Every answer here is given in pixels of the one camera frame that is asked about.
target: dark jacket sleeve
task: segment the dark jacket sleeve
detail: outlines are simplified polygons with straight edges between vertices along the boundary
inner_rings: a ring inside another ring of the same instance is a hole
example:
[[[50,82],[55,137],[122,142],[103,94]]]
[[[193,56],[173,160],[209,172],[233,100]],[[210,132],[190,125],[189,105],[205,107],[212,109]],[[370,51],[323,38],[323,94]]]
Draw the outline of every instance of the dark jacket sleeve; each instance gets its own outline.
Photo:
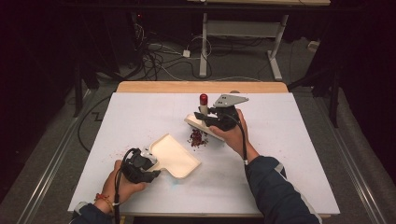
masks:
[[[321,223],[321,218],[286,180],[283,165],[260,156],[247,166],[247,181],[266,224]]]
[[[70,224],[112,224],[112,217],[88,203],[74,212]]]

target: person's left hand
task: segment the person's left hand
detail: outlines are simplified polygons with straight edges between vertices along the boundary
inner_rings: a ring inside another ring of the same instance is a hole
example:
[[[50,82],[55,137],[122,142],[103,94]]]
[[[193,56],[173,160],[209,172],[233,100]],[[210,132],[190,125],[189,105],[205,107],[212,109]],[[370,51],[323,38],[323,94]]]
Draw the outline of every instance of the person's left hand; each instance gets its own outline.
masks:
[[[108,176],[105,184],[103,185],[102,194],[108,196],[108,200],[111,203],[114,203],[114,195],[116,194],[115,183],[117,171],[121,167],[121,161],[116,161],[114,163],[114,170]],[[142,191],[146,187],[146,183],[138,183],[134,184],[129,182],[124,175],[121,176],[120,179],[120,187],[119,187],[119,195],[120,195],[120,203],[124,203],[127,201],[134,193],[138,191]],[[105,200],[97,200],[94,205],[102,210],[105,214],[111,212],[110,206],[107,204]]]

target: person's hand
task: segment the person's hand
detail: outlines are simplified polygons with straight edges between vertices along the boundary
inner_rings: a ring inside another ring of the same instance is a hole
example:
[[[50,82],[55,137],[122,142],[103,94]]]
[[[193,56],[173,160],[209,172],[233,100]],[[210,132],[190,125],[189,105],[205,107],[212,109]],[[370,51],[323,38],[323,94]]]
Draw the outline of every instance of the person's hand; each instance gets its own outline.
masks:
[[[254,147],[248,141],[248,126],[247,123],[245,122],[245,118],[244,115],[242,114],[242,111],[240,109],[236,109],[236,111],[238,112],[238,117],[241,121],[242,128],[244,129],[244,133],[245,133],[245,140],[247,144],[247,161],[251,162],[253,159],[259,156],[259,153],[256,151],[256,149],[254,149]],[[244,157],[242,132],[237,125],[233,129],[227,132],[224,132],[223,130],[221,130],[216,126],[210,126],[209,130],[213,134],[222,137],[225,143],[235,152],[237,152],[241,156],[241,158]]]
[[[108,176],[105,184],[103,185],[102,194],[104,196],[108,196],[108,201],[114,203],[114,195],[116,194],[115,182],[117,171],[121,167],[121,161],[116,161],[114,163],[114,170]],[[146,187],[146,183],[138,183],[134,184],[129,182],[124,175],[121,176],[120,179],[120,187],[119,187],[119,195],[120,195],[120,203],[124,203],[127,201],[134,193],[143,190]],[[98,207],[105,214],[109,214],[111,212],[111,208],[109,204],[105,200],[97,200],[94,205]]]

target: red cap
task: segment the red cap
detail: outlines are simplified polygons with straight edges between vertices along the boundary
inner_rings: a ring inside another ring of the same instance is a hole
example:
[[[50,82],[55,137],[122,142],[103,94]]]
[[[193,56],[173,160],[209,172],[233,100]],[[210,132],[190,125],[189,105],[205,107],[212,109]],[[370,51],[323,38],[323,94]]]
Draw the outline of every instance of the red cap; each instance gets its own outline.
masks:
[[[199,96],[199,104],[200,105],[207,105],[207,95],[206,94],[202,93]]]

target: person's right hand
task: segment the person's right hand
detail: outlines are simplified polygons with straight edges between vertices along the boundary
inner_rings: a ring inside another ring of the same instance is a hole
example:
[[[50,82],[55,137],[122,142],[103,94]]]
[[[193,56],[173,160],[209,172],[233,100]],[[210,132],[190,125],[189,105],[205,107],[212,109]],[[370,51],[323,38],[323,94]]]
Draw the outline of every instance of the person's right hand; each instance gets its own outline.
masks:
[[[240,119],[242,128],[244,129],[244,133],[245,133],[245,138],[246,138],[245,140],[247,144],[247,161],[251,162],[253,159],[259,156],[259,153],[256,151],[256,149],[254,149],[254,147],[248,141],[248,126],[245,122],[245,118],[244,115],[242,114],[242,111],[240,109],[236,109],[236,111],[238,112],[238,117]],[[223,130],[221,130],[216,126],[210,126],[209,130],[215,135],[222,137],[225,143],[230,148],[232,148],[235,152],[237,152],[241,156],[241,158],[244,158],[243,137],[241,130],[237,125],[227,132],[224,132]]]

